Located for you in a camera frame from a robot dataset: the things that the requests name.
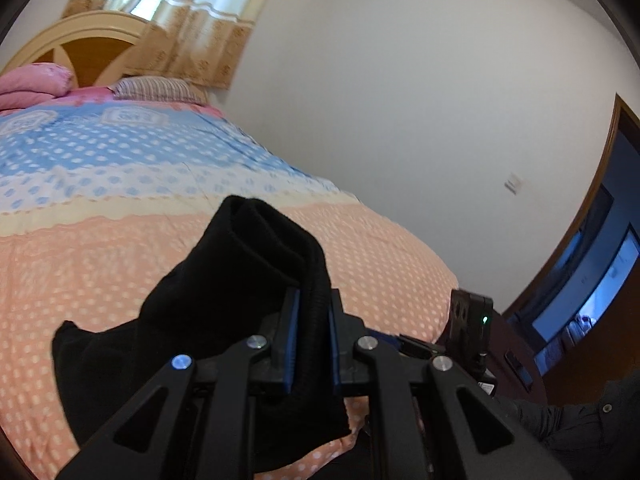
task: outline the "wall socket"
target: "wall socket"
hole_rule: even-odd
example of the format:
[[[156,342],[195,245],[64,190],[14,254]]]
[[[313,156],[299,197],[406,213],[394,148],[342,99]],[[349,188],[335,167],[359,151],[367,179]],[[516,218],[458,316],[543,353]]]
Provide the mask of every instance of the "wall socket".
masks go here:
[[[509,175],[507,182],[504,183],[504,187],[511,191],[514,195],[517,195],[522,189],[522,179],[514,173]]]

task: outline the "peach polka dot fabric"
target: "peach polka dot fabric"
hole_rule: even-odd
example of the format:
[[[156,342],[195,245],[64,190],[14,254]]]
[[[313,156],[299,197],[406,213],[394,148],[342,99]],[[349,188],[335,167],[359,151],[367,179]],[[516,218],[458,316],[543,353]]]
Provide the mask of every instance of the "peach polka dot fabric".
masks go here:
[[[314,234],[345,310],[367,326],[435,340],[454,275],[420,240],[361,204],[281,208]],[[93,332],[138,315],[195,245],[209,214],[90,218],[0,237],[0,425],[25,464],[52,479],[78,447],[58,399],[50,342],[73,320]],[[345,401],[352,434],[257,480],[305,480],[353,447],[367,399]]]

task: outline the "black phone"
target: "black phone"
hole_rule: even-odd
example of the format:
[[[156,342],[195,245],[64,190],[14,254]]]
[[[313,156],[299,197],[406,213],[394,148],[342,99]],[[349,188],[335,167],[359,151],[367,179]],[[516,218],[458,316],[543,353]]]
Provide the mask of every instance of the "black phone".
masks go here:
[[[509,368],[511,368],[511,370],[513,370],[513,373],[516,374],[516,377],[518,378],[522,386],[524,386],[524,389],[530,392],[533,387],[533,377],[531,377],[529,371],[524,367],[524,365],[520,362],[516,355],[511,350],[509,350],[504,355],[504,360],[507,361]]]

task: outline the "door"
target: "door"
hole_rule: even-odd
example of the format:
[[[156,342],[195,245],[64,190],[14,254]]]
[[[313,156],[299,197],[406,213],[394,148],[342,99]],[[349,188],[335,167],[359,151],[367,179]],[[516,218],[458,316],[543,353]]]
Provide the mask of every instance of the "door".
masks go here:
[[[607,381],[640,367],[640,258],[599,322],[544,376],[548,403],[594,402]]]

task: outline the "blue polka dot fabric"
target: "blue polka dot fabric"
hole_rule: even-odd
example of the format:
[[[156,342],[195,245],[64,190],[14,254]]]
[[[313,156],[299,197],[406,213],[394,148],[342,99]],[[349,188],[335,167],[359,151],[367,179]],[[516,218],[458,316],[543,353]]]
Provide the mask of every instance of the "blue polka dot fabric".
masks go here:
[[[0,212],[84,196],[337,192],[224,119],[136,104],[41,105],[0,119]]]

